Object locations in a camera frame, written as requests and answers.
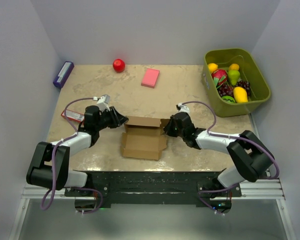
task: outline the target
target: table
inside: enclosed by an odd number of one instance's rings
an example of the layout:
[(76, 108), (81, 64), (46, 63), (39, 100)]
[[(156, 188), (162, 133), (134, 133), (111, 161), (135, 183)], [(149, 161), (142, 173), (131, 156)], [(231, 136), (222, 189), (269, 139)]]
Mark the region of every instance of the table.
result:
[[(141, 86), (147, 68), (160, 70), (155, 88)], [(76, 65), (62, 88), (54, 111), (48, 142), (74, 133), (60, 115), (65, 106), (79, 98), (111, 96), (109, 106), (126, 116), (170, 118), (176, 104), (191, 100), (209, 103), (202, 80), (201, 65), (127, 65), (116, 73), (111, 65)], [(84, 113), (92, 100), (76, 102), (69, 110)], [(207, 128), (213, 122), (210, 110), (201, 104), (189, 104), (196, 127)], [(251, 130), (248, 115), (217, 118), (214, 132), (241, 133)], [(181, 138), (168, 137), (167, 148), (159, 161), (123, 158), (120, 154), (124, 128), (103, 129), (96, 144), (70, 158), (69, 167), (78, 171), (221, 171), (233, 165), (231, 158), (212, 150), (188, 147)]]

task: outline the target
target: open cardboard box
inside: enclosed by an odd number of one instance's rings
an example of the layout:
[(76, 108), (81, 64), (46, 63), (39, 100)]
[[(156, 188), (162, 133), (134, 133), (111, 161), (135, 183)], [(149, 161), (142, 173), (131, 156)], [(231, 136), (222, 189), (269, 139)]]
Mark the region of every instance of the open cardboard box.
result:
[(120, 151), (123, 157), (158, 161), (167, 147), (163, 135), (169, 119), (127, 116), (124, 124)]

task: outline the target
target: cable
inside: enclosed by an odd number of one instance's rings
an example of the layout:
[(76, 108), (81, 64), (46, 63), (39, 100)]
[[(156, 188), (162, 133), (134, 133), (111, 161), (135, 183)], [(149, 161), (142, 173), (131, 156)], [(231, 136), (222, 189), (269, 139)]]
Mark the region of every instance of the cable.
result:
[[(73, 104), (73, 103), (76, 103), (76, 102), (79, 102), (79, 101), (82, 101), (82, 100), (93, 100), (94, 98), (93, 97), (84, 97), (84, 98), (79, 98), (77, 100), (74, 100), (72, 102), (69, 102), (65, 108), (64, 108), (64, 117), (65, 119), (67, 120), (67, 122), (73, 127), (73, 129), (75, 130), (75, 132), (77, 133), (78, 132), (78, 129), (76, 128), (76, 126), (69, 120), (69, 118), (67, 117), (67, 109), (68, 107)], [(65, 139), (61, 139), (54, 147), (53, 147), (53, 150), (52, 150), (52, 158), (51, 158), (51, 163), (52, 163), (52, 188), (49, 189), (45, 195), (43, 196), (42, 200), (41, 200), (41, 204), (40, 204), (40, 208), (45, 211), (47, 210), (48, 208), (50, 208), (52, 202), (54, 201), (54, 198), (55, 198), (55, 194), (56, 194), (56, 187), (57, 187), (57, 173), (56, 173), (56, 151), (57, 151), (57, 148), (65, 141), (67, 140), (70, 140), (70, 139), (74, 139), (77, 135), (72, 135), (72, 136), (69, 136)], [(102, 202), (103, 202), (103, 196), (102, 196), (102, 193), (99, 192), (98, 190), (96, 189), (92, 189), (92, 188), (81, 188), (81, 187), (76, 187), (77, 190), (83, 190), (83, 191), (92, 191), (92, 192), (95, 192), (95, 193), (98, 193), (99, 196), (100, 196), (100, 204), (94, 208), (93, 210), (91, 211), (88, 211), (88, 212), (84, 212), (83, 214), (88, 214), (88, 213), (94, 213), (95, 211), (97, 211), (101, 205), (102, 205)], [(51, 192), (51, 196), (50, 196), (50, 199), (49, 199), (49, 202), (46, 206), (45, 205), (45, 201), (46, 201), (46, 198), (47, 196), (49, 195), (49, 193)]]
[[(230, 136), (230, 135), (226, 135), (226, 134), (219, 134), (219, 133), (210, 133), (210, 130), (216, 125), (217, 123), (217, 115), (215, 113), (215, 111), (208, 105), (206, 104), (205, 102), (203, 101), (186, 101), (184, 103), (182, 103), (182, 105), (186, 105), (186, 104), (202, 104), (202, 105), (205, 105), (208, 109), (210, 109), (211, 113), (213, 114), (213, 123), (211, 126), (209, 126), (207, 128), (207, 133), (208, 135), (210, 136), (214, 136), (214, 137), (220, 137), (220, 138), (230, 138), (230, 139), (236, 139), (236, 140), (242, 140), (242, 141), (245, 141), (247, 143), (250, 143), (252, 145), (254, 145), (256, 148), (258, 148), (260, 151), (262, 151), (263, 153), (265, 153), (267, 155), (267, 157), (271, 160), (271, 162), (273, 163), (274, 167), (275, 167), (275, 175), (274, 176), (270, 176), (270, 177), (266, 177), (265, 179), (276, 179), (278, 178), (279, 174), (280, 174), (280, 170), (279, 170), (279, 166), (276, 162), (276, 160), (274, 159), (274, 157), (267, 151), (265, 150), (262, 146), (260, 146), (259, 144), (257, 144), (256, 142), (254, 141), (251, 141), (250, 139), (246, 139), (244, 137), (240, 137), (240, 136)], [(227, 187), (227, 188), (224, 188), (224, 189), (220, 189), (220, 190), (202, 190), (202, 191), (199, 191), (198, 192), (198, 195), (199, 195), (199, 199), (201, 202), (203, 202), (208, 208), (210, 208), (211, 210), (215, 211), (215, 213), (218, 213), (218, 214), (221, 214), (221, 215), (225, 215), (224, 213), (214, 209), (209, 203), (207, 203), (205, 200), (203, 200), (201, 197), (200, 197), (200, 194), (208, 194), (208, 193), (222, 193), (222, 192), (226, 192), (226, 191), (229, 191), (231, 190), (233, 187), (235, 187), (236, 184), (230, 186), (230, 187)]]

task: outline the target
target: bunch of grapes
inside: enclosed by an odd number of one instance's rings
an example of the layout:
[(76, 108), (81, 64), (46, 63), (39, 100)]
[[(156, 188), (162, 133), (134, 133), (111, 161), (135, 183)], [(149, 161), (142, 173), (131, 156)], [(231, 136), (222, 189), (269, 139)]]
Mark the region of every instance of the bunch of grapes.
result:
[(248, 81), (238, 81), (235, 86), (245, 89), (246, 94), (251, 96), (250, 83)]
[(234, 98), (234, 87), (229, 85), (227, 82), (222, 84), (217, 90), (220, 97), (230, 96)]

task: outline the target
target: green pear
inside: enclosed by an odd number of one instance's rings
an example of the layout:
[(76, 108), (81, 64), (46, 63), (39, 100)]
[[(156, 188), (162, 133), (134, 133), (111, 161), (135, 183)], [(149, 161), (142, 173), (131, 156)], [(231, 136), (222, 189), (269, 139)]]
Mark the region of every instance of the green pear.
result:
[(240, 72), (237, 70), (230, 70), (228, 72), (228, 79), (232, 86), (235, 86), (240, 78)]

